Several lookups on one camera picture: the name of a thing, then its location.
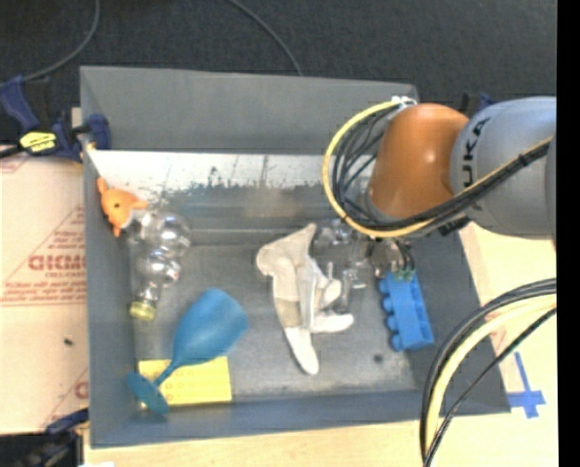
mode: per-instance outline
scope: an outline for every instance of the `yellow cable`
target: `yellow cable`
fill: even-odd
[[[348,120],[346,123],[344,123],[343,126],[336,132],[336,134],[331,139],[331,142],[329,142],[329,146],[327,147],[327,149],[325,151],[325,154],[324,154],[324,157],[323,157],[323,161],[322,161],[321,180],[322,180],[322,186],[323,186],[323,189],[324,189],[324,192],[325,192],[325,196],[327,197],[327,200],[329,200],[329,203],[331,204],[331,206],[333,207],[333,209],[336,211],[336,213],[338,214],[338,216],[340,216],[340,218],[342,218],[342,220],[345,223],[347,223],[350,227],[352,227],[356,231],[360,232],[361,234],[369,235],[369,236],[372,236],[372,237],[379,237],[379,238],[400,237],[400,236],[403,236],[403,235],[411,234],[412,232],[415,232],[415,231],[417,231],[419,229],[422,229],[422,228],[426,227],[427,225],[430,225],[431,223],[433,223],[433,222],[435,222],[437,220],[437,218],[432,218],[432,219],[425,220],[423,222],[418,222],[416,224],[410,225],[410,226],[405,227],[403,229],[390,230],[390,231],[381,231],[381,230],[375,230],[375,229],[371,229],[371,228],[368,228],[368,227],[364,227],[363,225],[361,225],[360,223],[357,223],[356,221],[354,221],[352,218],[350,218],[347,215],[346,211],[336,201],[336,198],[335,198],[335,196],[333,194],[333,190],[331,189],[331,181],[330,181],[331,178],[329,176],[329,164],[330,164],[331,158],[333,157],[333,154],[334,154],[336,148],[338,147],[338,144],[342,140],[342,138],[346,135],[346,133],[352,127],[354,127],[358,123],[361,123],[366,118],[372,116],[373,114],[378,113],[379,111],[383,111],[385,109],[390,109],[390,108],[395,107],[397,105],[401,105],[401,102],[399,102],[399,101],[393,101],[393,100],[392,101],[383,102],[381,104],[374,105],[374,106],[366,109],[365,111],[362,111],[362,112],[356,114],[355,116],[353,116],[352,118],[350,118],[350,120]],[[541,145],[549,142],[551,140],[551,138],[552,137],[548,137],[545,140],[542,140],[541,142],[533,145],[532,147],[530,147],[527,150],[527,152],[533,151],[537,147],[540,147]],[[474,183],[473,185],[470,185],[469,187],[467,187],[463,192],[461,192],[460,194],[458,194],[457,197],[464,197],[464,196],[470,194],[472,192],[472,190],[476,189],[480,185],[483,185],[495,173],[497,173],[500,170],[502,170],[502,168],[504,168],[506,165],[508,165],[512,161],[506,162],[505,164],[503,164],[502,166],[498,167],[494,171],[488,173],[483,178],[481,178],[480,180],[476,181],[476,183]]]
[[[505,311],[492,318],[490,321],[478,328],[475,332],[470,334],[467,339],[461,343],[461,345],[457,348],[457,350],[453,353],[451,358],[444,366],[442,373],[439,375],[433,388],[424,429],[426,432],[425,437],[431,438],[431,440],[427,441],[426,451],[424,453],[428,453],[428,449],[430,449],[430,445],[435,437],[435,433],[437,432],[439,411],[441,410],[444,395],[446,394],[446,388],[448,387],[454,372],[456,372],[456,369],[458,369],[459,365],[469,354],[469,352],[498,326],[503,325],[504,323],[514,318],[530,315],[538,311],[547,312],[550,309],[555,308],[556,305],[556,297],[544,300],[542,302],[531,301],[530,299],[522,300],[513,304],[512,308],[508,311]]]

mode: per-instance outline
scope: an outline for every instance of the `orange toy fish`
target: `orange toy fish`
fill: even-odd
[[[108,222],[113,226],[113,234],[118,237],[132,221],[132,211],[146,209],[148,202],[140,200],[134,194],[121,189],[109,189],[106,180],[102,177],[97,179],[97,189],[101,195],[102,211],[108,217]]]

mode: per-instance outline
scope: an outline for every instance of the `black floor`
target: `black floor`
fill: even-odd
[[[238,0],[295,62],[227,0],[100,1],[91,41],[51,76],[54,112],[78,103],[80,64],[279,75],[299,66],[305,76],[412,83],[423,100],[454,107],[464,91],[496,100],[557,93],[558,0]],[[0,82],[76,49],[93,2],[0,0]],[[0,141],[17,133],[0,105]],[[43,440],[0,439],[0,465]]]

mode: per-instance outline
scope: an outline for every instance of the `blue toy brick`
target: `blue toy brick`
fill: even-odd
[[[420,349],[434,342],[415,274],[411,280],[398,280],[389,272],[379,282],[379,290],[382,308],[389,314],[385,325],[392,332],[391,345],[396,351]]]

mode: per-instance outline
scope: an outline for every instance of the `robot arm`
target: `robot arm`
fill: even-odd
[[[338,193],[328,197],[347,223],[363,234],[396,237],[466,217],[499,234],[551,234],[556,239],[554,97],[492,104],[472,119],[431,103],[384,103],[382,110],[392,106],[398,110],[382,131],[360,196],[347,199],[344,192],[351,186],[333,172],[332,188]],[[353,130],[339,132],[332,144],[347,134],[363,136]],[[335,147],[331,149],[325,164]],[[336,156],[354,157],[342,151]],[[325,170],[323,166],[323,177],[329,174]],[[361,204],[360,213],[344,207],[353,199]]]

